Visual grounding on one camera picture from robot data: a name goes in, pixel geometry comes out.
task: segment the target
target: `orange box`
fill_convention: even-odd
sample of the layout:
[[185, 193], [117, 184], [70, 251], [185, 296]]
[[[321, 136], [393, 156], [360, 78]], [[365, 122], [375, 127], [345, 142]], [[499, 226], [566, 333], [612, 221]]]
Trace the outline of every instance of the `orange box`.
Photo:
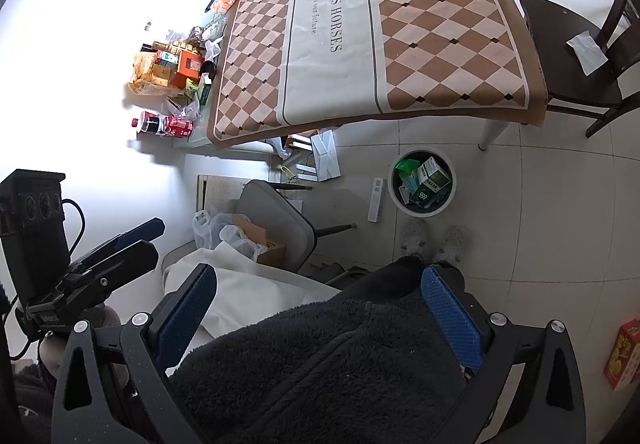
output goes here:
[[604, 367], [604, 375], [614, 392], [622, 390], [638, 377], [640, 363], [640, 321], [631, 320], [620, 327], [616, 343]]
[[184, 88], [187, 84], [187, 78], [199, 81], [200, 67], [203, 63], [204, 59], [197, 54], [181, 50], [178, 54], [178, 69], [171, 84], [174, 87]]

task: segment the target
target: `red and yellow box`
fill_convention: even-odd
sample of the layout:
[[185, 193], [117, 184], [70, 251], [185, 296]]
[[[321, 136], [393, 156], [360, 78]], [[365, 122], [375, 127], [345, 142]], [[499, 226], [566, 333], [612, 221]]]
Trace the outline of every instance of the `red and yellow box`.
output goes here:
[[631, 320], [620, 327], [616, 343], [604, 367], [604, 375], [614, 392], [640, 377], [640, 321]]

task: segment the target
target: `black pants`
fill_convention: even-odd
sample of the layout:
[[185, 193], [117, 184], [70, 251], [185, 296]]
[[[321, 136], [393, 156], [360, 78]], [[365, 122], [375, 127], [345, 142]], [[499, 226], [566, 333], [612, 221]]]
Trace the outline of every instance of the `black pants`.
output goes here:
[[[462, 292], [465, 280], [457, 268], [447, 262], [437, 262], [440, 275], [449, 287]], [[392, 264], [361, 278], [356, 283], [339, 292], [333, 299], [364, 299], [373, 303], [387, 303], [398, 300], [420, 287], [425, 265], [419, 256], [404, 256]]]

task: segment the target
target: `screw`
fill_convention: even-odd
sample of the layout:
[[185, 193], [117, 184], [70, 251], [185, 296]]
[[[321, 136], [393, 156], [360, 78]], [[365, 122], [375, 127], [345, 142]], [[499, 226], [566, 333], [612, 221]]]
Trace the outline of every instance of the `screw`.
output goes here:
[[87, 323], [84, 320], [81, 320], [74, 325], [74, 332], [77, 332], [78, 334], [81, 332], [84, 332], [88, 326], [89, 326], [89, 323]]
[[562, 333], [564, 332], [564, 323], [562, 323], [561, 321], [558, 321], [557, 319], [554, 319], [551, 322], [551, 328], [556, 332]]
[[138, 312], [135, 316], [133, 316], [133, 318], [131, 318], [131, 322], [137, 327], [144, 325], [148, 320], [149, 314], [145, 312]]
[[491, 317], [489, 319], [491, 320], [491, 323], [499, 327], [503, 327], [507, 324], [507, 316], [505, 316], [504, 314], [500, 314], [499, 312], [494, 312], [493, 314], [491, 314]]

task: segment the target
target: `white trash can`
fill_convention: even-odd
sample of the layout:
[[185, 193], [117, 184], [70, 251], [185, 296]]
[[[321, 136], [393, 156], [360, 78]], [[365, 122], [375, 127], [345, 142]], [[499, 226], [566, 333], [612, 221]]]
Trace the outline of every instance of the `white trash can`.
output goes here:
[[[436, 162], [440, 165], [440, 167], [449, 173], [451, 176], [451, 191], [449, 192], [449, 196], [447, 199], [440, 204], [433, 211], [427, 210], [425, 211], [417, 204], [413, 204], [409, 202], [407, 205], [404, 204], [400, 192], [398, 188], [402, 185], [402, 180], [398, 175], [398, 170], [396, 169], [396, 165], [404, 159], [414, 158], [415, 160], [419, 160], [420, 162], [426, 162], [427, 159], [431, 156], [434, 156]], [[411, 148], [410, 150], [405, 151], [401, 154], [391, 165], [389, 168], [388, 180], [386, 181], [386, 188], [389, 190], [389, 194], [391, 195], [391, 199], [396, 204], [398, 209], [404, 211], [407, 215], [418, 218], [428, 218], [437, 215], [439, 212], [444, 211], [451, 201], [453, 200], [453, 195], [456, 193], [456, 186], [458, 185], [458, 179], [456, 177], [456, 170], [453, 167], [453, 164], [449, 160], [449, 157], [444, 155], [441, 151], [432, 148], [431, 146], [417, 146]]]

